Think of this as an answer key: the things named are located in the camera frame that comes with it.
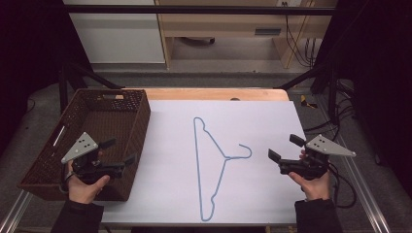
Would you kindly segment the dark curtain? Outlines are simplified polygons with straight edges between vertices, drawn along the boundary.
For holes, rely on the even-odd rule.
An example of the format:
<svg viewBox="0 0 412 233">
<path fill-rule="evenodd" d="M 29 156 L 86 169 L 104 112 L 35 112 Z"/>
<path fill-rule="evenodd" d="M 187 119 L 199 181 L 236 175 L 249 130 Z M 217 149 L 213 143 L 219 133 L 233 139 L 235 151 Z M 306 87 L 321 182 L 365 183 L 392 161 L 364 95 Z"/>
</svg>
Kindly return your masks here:
<svg viewBox="0 0 412 233">
<path fill-rule="evenodd" d="M 57 83 L 68 63 L 90 66 L 63 0 L 0 0 L 0 155 L 28 97 Z"/>
<path fill-rule="evenodd" d="M 412 195 L 412 0 L 337 0 L 318 60 L 331 58 L 372 147 Z"/>
</svg>

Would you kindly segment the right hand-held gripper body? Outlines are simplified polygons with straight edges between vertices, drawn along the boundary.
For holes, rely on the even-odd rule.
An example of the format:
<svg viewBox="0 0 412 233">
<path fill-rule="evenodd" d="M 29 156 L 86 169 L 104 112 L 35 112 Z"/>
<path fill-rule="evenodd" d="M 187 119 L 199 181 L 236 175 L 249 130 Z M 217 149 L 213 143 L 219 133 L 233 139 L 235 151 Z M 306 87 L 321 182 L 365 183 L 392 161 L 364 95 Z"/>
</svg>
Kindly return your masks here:
<svg viewBox="0 0 412 233">
<path fill-rule="evenodd" d="M 295 172 L 305 180 L 311 181 L 320 178 L 329 167 L 329 157 L 347 156 L 355 157 L 357 154 L 348 150 L 323 135 L 318 135 L 311 141 L 305 141 L 304 148 L 306 157 L 299 160 L 283 159 L 278 162 L 280 173 L 288 175 Z"/>
</svg>

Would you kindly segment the person's right hand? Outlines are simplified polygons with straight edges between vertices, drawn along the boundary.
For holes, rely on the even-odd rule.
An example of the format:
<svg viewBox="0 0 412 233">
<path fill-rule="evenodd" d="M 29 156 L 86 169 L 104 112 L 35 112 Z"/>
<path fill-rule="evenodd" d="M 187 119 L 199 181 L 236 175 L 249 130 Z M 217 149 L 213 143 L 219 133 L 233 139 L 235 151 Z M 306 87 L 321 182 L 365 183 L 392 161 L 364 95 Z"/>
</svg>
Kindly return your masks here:
<svg viewBox="0 0 412 233">
<path fill-rule="evenodd" d="M 290 172 L 289 177 L 302 188 L 308 201 L 330 198 L 329 173 L 324 173 L 320 178 L 312 181 L 305 180 L 295 172 Z"/>
</svg>

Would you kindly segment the yellow and black tool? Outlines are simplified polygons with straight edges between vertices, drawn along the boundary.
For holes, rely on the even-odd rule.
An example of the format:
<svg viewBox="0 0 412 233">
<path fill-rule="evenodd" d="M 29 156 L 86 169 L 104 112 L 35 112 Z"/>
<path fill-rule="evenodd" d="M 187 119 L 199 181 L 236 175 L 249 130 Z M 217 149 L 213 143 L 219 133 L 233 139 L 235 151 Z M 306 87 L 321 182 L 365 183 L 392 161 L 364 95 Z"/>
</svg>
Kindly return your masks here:
<svg viewBox="0 0 412 233">
<path fill-rule="evenodd" d="M 305 95 L 300 95 L 300 104 L 301 104 L 302 107 L 307 107 L 307 108 L 311 108 L 311 109 L 318 109 L 317 104 L 307 102 Z"/>
</svg>

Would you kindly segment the wooden table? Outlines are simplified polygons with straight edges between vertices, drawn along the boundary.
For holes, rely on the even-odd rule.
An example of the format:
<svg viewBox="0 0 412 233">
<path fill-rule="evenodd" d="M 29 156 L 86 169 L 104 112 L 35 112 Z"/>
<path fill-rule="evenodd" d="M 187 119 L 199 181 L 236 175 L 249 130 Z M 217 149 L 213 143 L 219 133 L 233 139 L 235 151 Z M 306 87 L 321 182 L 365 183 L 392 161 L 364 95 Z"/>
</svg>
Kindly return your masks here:
<svg viewBox="0 0 412 233">
<path fill-rule="evenodd" d="M 150 100 L 289 101 L 287 92 L 273 88 L 144 87 Z"/>
</svg>

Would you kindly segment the brown wicker basket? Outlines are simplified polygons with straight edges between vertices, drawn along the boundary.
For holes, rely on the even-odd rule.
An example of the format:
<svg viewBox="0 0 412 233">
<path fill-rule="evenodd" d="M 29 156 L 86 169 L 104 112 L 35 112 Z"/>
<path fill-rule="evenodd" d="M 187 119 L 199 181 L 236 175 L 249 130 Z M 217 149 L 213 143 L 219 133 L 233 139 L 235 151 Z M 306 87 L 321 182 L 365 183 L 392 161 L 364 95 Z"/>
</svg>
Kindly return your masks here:
<svg viewBox="0 0 412 233">
<path fill-rule="evenodd" d="M 104 163 L 124 162 L 120 179 L 111 179 L 97 196 L 100 201 L 126 201 L 139 164 L 151 116 L 146 91 L 126 89 L 79 89 L 64 110 L 58 124 L 18 187 L 44 200 L 64 198 L 63 186 L 69 175 L 61 158 L 84 133 L 101 143 L 116 138 L 116 143 L 99 152 Z"/>
</svg>

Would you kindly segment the white table mat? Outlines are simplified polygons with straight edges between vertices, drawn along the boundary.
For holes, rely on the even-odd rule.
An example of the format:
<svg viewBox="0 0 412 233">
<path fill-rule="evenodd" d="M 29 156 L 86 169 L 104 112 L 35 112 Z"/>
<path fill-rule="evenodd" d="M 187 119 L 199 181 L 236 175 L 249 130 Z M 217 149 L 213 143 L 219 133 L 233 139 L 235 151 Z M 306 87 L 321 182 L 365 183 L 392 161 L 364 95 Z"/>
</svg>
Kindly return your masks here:
<svg viewBox="0 0 412 233">
<path fill-rule="evenodd" d="M 293 223 L 299 187 L 268 157 L 295 159 L 291 134 L 303 133 L 291 101 L 151 101 L 152 115 L 130 197 L 108 202 L 103 220 L 137 225 L 266 225 Z M 224 150 L 243 144 L 250 159 L 226 167 L 213 219 L 199 216 L 193 119 L 202 117 Z"/>
</svg>

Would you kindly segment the light wooden desk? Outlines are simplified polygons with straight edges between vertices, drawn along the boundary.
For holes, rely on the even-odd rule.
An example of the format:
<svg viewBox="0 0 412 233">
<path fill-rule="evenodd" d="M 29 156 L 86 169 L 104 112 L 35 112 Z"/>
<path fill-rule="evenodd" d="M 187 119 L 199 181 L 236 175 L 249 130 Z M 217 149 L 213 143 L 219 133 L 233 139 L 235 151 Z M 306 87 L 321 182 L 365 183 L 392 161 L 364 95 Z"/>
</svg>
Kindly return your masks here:
<svg viewBox="0 0 412 233">
<path fill-rule="evenodd" d="M 154 0 L 158 6 L 244 6 L 334 8 L 338 0 Z M 162 36 L 170 38 L 266 37 L 273 41 L 284 68 L 300 59 L 297 45 L 304 39 L 320 41 L 330 16 L 182 15 L 158 16 Z"/>
</svg>

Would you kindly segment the person's left hand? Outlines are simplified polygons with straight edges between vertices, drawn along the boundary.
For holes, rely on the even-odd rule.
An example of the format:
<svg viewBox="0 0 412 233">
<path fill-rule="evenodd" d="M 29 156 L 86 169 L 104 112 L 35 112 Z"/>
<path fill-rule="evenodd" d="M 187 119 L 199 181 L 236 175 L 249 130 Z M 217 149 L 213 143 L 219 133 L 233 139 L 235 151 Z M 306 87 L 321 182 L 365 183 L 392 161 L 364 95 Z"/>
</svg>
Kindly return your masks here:
<svg viewBox="0 0 412 233">
<path fill-rule="evenodd" d="M 66 180 L 68 199 L 80 204 L 90 204 L 109 182 L 110 177 L 105 175 L 93 184 L 83 183 L 76 175 Z"/>
</svg>

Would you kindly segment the aluminium rail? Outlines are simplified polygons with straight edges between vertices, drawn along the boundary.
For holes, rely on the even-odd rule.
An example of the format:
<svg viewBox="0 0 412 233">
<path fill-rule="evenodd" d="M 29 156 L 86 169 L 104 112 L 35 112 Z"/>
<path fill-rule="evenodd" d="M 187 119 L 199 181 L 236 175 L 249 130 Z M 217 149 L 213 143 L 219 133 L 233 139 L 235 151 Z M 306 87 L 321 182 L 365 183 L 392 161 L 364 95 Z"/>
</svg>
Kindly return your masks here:
<svg viewBox="0 0 412 233">
<path fill-rule="evenodd" d="M 382 214 L 381 209 L 354 158 L 343 156 L 341 160 L 347 170 L 352 185 L 357 193 L 358 200 L 361 203 L 374 232 L 391 233 L 391 228 Z"/>
<path fill-rule="evenodd" d="M 19 193 L 14 205 L 0 223 L 0 233 L 15 233 L 32 197 L 31 193 L 24 190 Z"/>
</svg>

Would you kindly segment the white cabinet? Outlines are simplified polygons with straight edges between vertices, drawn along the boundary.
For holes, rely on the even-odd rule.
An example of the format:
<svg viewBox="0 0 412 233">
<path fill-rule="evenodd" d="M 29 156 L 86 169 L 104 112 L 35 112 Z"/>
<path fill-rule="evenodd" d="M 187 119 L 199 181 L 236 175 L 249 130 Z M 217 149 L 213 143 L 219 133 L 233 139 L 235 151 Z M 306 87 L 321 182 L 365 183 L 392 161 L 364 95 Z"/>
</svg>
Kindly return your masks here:
<svg viewBox="0 0 412 233">
<path fill-rule="evenodd" d="M 156 14 L 71 14 L 92 64 L 164 63 Z"/>
</svg>

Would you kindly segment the black frame strut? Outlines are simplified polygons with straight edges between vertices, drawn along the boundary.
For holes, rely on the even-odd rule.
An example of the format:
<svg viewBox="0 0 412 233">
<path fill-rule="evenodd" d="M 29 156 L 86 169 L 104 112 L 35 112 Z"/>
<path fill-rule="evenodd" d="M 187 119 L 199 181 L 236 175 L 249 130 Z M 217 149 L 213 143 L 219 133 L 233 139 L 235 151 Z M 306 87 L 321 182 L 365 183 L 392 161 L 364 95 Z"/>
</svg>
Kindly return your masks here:
<svg viewBox="0 0 412 233">
<path fill-rule="evenodd" d="M 91 78 L 95 82 L 102 84 L 110 89 L 121 89 L 120 85 L 111 83 L 110 81 L 95 74 L 93 71 L 76 63 L 65 63 L 58 74 L 58 86 L 59 86 L 59 100 L 60 100 L 60 112 L 63 113 L 69 104 L 68 87 L 70 84 L 74 90 L 79 88 L 87 88 L 85 78 Z"/>
<path fill-rule="evenodd" d="M 316 65 L 309 71 L 299 75 L 293 80 L 277 86 L 277 89 L 289 90 L 303 81 L 314 78 L 310 90 L 313 94 L 320 94 L 328 88 L 327 98 L 327 115 L 333 124 L 338 123 L 338 115 L 336 112 L 336 94 L 337 94 L 337 75 L 334 72 L 333 64 L 330 62 L 323 62 Z"/>
</svg>

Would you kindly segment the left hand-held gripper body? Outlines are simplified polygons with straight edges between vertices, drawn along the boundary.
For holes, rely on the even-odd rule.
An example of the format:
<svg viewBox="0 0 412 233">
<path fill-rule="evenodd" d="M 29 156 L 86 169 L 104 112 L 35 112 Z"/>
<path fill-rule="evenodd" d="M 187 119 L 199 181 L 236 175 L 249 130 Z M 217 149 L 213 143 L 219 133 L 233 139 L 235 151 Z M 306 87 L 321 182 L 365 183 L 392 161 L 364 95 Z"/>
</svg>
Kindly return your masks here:
<svg viewBox="0 0 412 233">
<path fill-rule="evenodd" d="M 120 179 L 125 168 L 124 162 L 102 162 L 99 144 L 84 132 L 61 158 L 61 163 L 71 162 L 72 172 L 86 184 L 93 184 L 105 175 L 111 179 Z"/>
</svg>

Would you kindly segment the blue wire clothes hanger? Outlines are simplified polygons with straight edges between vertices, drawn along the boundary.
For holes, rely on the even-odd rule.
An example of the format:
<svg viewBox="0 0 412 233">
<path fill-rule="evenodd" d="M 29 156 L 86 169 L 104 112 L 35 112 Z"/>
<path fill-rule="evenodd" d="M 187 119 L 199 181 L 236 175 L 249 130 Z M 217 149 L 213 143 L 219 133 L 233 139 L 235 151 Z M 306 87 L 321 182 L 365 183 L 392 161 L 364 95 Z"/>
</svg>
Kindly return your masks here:
<svg viewBox="0 0 412 233">
<path fill-rule="evenodd" d="M 215 215 L 217 198 L 228 163 L 250 159 L 253 150 L 246 145 L 238 144 L 235 148 L 239 151 L 228 153 L 208 129 L 202 117 L 196 116 L 192 123 L 199 216 L 203 222 L 209 222 Z"/>
</svg>

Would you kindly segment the black horizontal frame bar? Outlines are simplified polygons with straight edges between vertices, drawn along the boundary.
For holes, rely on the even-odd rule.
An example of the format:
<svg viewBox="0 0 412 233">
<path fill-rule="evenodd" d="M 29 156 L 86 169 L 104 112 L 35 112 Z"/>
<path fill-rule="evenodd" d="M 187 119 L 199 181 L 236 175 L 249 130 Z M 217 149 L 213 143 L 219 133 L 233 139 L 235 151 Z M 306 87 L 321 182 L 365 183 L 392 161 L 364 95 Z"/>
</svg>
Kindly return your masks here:
<svg viewBox="0 0 412 233">
<path fill-rule="evenodd" d="M 76 14 L 182 14 L 182 15 L 275 15 L 333 16 L 334 8 L 243 7 L 243 6 L 150 6 L 150 5 L 64 5 Z"/>
</svg>

